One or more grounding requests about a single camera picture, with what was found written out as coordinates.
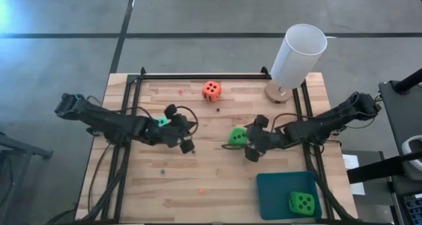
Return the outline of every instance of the teal tray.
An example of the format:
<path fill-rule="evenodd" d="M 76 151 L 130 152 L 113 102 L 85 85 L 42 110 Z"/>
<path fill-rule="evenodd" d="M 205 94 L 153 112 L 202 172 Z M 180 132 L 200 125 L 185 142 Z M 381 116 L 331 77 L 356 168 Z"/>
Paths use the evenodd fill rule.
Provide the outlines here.
<path fill-rule="evenodd" d="M 322 215 L 314 175 L 311 172 L 258 174 L 256 184 L 259 213 L 263 220 L 320 218 Z M 314 197 L 315 212 L 313 215 L 290 212 L 289 196 L 293 191 L 308 193 Z"/>

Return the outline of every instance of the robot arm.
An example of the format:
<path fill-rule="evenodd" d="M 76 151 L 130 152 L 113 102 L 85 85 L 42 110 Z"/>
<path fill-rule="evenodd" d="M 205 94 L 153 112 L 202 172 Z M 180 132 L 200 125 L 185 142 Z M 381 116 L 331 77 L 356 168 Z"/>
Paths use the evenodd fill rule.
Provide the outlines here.
<path fill-rule="evenodd" d="M 257 162 L 270 149 L 287 149 L 302 143 L 323 145 L 332 131 L 343 131 L 345 125 L 354 119 L 373 119 L 380 110 L 381 107 L 369 94 L 355 92 L 339 106 L 316 117 L 308 117 L 306 121 L 293 121 L 276 127 L 275 132 L 265 131 L 269 120 L 258 115 L 252 124 L 245 126 L 250 142 L 245 147 L 245 156 Z"/>
<path fill-rule="evenodd" d="M 90 127 L 87 131 L 95 135 L 96 131 L 104 134 L 111 143 L 128 143 L 129 139 L 140 141 L 147 145 L 165 143 L 172 148 L 180 145 L 183 153 L 188 153 L 195 148 L 192 140 L 185 140 L 192 133 L 189 131 L 197 122 L 188 121 L 184 115 L 177 113 L 177 107 L 172 104 L 164 111 L 170 122 L 159 127 L 159 122 L 153 119 L 148 112 L 148 117 L 124 115 L 110 111 L 103 107 L 91 104 L 81 94 L 66 94 L 61 97 L 61 102 L 55 110 L 57 116 L 68 120 L 80 120 Z"/>

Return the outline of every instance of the gray floor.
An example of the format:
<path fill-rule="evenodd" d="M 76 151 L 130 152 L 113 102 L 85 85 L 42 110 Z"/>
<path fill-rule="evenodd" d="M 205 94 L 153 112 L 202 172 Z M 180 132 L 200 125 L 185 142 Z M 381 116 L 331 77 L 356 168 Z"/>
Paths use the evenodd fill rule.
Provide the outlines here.
<path fill-rule="evenodd" d="M 0 33 L 119 33 L 128 0 L 0 0 Z M 422 32 L 420 0 L 135 0 L 128 32 L 285 32 L 297 23 L 325 32 Z M 118 73 L 257 72 L 282 39 L 125 40 Z M 35 158 L 13 224 L 43 224 L 77 202 L 92 138 L 53 110 L 64 92 L 102 98 L 117 38 L 0 38 L 0 131 L 54 150 Z M 329 39 L 314 68 L 332 106 L 353 91 L 420 68 L 422 38 Z M 349 150 L 397 154 L 382 112 L 366 129 L 344 131 Z M 367 209 L 359 209 L 359 215 Z"/>

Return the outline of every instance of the white paper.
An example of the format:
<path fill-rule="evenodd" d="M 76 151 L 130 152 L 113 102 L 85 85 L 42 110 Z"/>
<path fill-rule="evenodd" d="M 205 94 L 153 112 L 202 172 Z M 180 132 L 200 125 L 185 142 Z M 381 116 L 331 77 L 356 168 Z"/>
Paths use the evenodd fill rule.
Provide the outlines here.
<path fill-rule="evenodd" d="M 359 162 L 357 161 L 357 156 L 355 155 L 343 154 L 343 161 L 347 170 L 359 167 Z M 350 189 L 351 193 L 354 195 L 365 195 L 365 189 L 363 188 L 362 182 L 351 184 Z"/>

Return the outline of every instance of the wooden tabletop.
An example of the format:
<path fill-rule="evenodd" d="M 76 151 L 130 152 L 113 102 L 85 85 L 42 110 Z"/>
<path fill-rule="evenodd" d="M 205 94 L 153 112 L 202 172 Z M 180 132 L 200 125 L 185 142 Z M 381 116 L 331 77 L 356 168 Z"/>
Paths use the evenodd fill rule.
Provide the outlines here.
<path fill-rule="evenodd" d="M 126 78 L 127 74 L 110 75 L 103 107 L 120 109 Z M 268 80 L 215 80 L 222 86 L 222 95 L 218 102 L 211 103 L 201 96 L 206 81 L 142 81 L 139 106 L 146 108 L 153 117 L 164 116 L 163 111 L 169 104 L 188 106 L 197 114 L 199 128 L 193 135 L 196 153 L 182 154 L 179 147 L 148 146 L 133 141 L 120 222 L 269 222 L 262 220 L 258 213 L 256 175 L 306 170 L 301 146 L 287 150 L 269 150 L 257 163 L 248 161 L 243 150 L 221 148 L 234 127 L 243 127 L 253 122 L 257 114 L 268 117 L 271 125 L 276 115 L 295 113 L 293 98 L 286 104 L 268 101 L 264 95 Z M 314 115 L 329 110 L 322 74 L 310 73 L 307 84 Z M 133 91 L 129 98 L 130 106 Z M 302 111 L 306 112 L 301 90 L 299 95 Z M 188 111 L 181 109 L 179 112 L 193 120 Z M 281 117 L 276 125 L 294 120 L 297 120 L 295 116 Z M 82 218 L 88 212 L 88 188 L 98 159 L 106 146 L 104 138 L 94 140 L 76 218 Z M 111 148 L 112 146 L 96 177 L 91 206 L 106 188 Z M 357 217 L 339 144 L 326 143 L 322 157 L 331 191 L 340 204 Z M 164 175 L 160 173 L 162 169 L 165 170 Z M 320 191 L 319 193 L 324 210 L 324 201 Z M 114 199 L 115 196 L 111 199 L 110 217 L 113 216 Z"/>

